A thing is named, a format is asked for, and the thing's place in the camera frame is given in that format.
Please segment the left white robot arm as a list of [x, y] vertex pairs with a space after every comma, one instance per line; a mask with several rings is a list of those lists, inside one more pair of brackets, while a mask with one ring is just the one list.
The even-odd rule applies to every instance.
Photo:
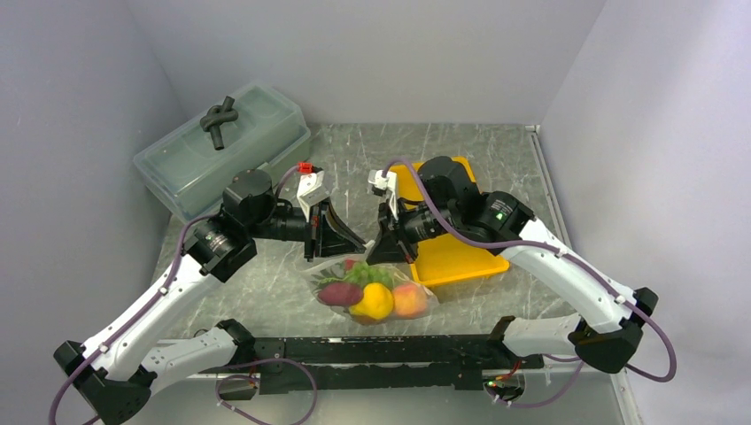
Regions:
[[255, 337], [233, 319], [166, 348], [158, 342], [183, 311], [256, 256], [259, 239], [301, 242], [309, 260], [364, 252], [364, 240], [333, 208], [330, 176], [308, 163], [294, 172], [300, 176], [295, 203], [281, 198], [282, 185], [266, 172], [237, 174], [218, 212], [184, 225], [170, 267], [134, 304], [86, 341], [57, 348], [65, 387], [77, 389], [96, 421], [124, 423], [189, 375], [214, 367], [241, 372], [252, 364]]

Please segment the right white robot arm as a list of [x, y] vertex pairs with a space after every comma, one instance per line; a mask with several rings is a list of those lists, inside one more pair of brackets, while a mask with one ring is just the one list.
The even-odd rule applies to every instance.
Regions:
[[419, 243], [454, 236], [532, 274], [575, 310], [553, 319], [501, 318], [487, 346], [493, 364], [510, 367], [521, 357], [550, 354], [576, 356], [609, 374], [628, 366], [659, 299], [654, 292], [608, 279], [528, 206], [504, 191], [481, 191], [464, 165], [449, 157], [407, 170], [422, 195], [413, 208], [399, 198], [396, 173], [368, 175], [373, 194], [383, 198], [368, 263], [413, 263]]

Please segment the green toy grapes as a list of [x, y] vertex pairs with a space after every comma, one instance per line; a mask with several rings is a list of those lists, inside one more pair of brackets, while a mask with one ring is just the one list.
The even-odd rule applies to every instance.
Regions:
[[370, 266], [364, 261], [358, 261], [352, 270], [345, 271], [344, 280], [361, 288], [370, 283], [380, 283], [388, 289], [394, 286], [393, 272], [388, 267]]

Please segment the yellow plastic tray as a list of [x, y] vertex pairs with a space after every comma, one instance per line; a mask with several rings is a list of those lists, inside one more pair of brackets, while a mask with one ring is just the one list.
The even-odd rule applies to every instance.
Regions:
[[[465, 157], [452, 157], [462, 164], [472, 182], [476, 177]], [[398, 193], [413, 201], [422, 201], [412, 175], [404, 165], [395, 165], [390, 171], [397, 175]], [[510, 263], [501, 256], [469, 246], [449, 234], [418, 243], [418, 258], [409, 265], [413, 281], [428, 288], [491, 277], [509, 270]]]

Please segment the clear zip top bag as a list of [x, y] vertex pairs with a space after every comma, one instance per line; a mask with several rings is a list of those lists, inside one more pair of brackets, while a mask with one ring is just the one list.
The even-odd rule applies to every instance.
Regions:
[[361, 325], [427, 317], [439, 306], [437, 296], [392, 263], [370, 265], [363, 253], [316, 259], [299, 274], [314, 299]]

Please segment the purple toy sweet potato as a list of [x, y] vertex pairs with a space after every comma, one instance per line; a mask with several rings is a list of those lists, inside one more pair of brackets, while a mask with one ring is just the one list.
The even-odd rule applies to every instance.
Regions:
[[363, 290], [349, 282], [332, 282], [319, 290], [316, 297], [324, 305], [349, 307], [363, 298]]

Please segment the yellow toy pear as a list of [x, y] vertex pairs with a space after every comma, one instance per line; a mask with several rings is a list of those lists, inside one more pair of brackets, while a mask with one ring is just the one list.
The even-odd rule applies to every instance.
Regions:
[[381, 321], [391, 315], [393, 306], [391, 290], [380, 283], [370, 283], [363, 289], [362, 300], [349, 308], [349, 314]]

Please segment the toy peach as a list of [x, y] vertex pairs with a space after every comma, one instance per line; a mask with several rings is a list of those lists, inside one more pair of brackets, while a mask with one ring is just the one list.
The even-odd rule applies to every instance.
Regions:
[[402, 319], [419, 317], [428, 310], [428, 294], [423, 286], [407, 282], [395, 287], [392, 292], [393, 313]]

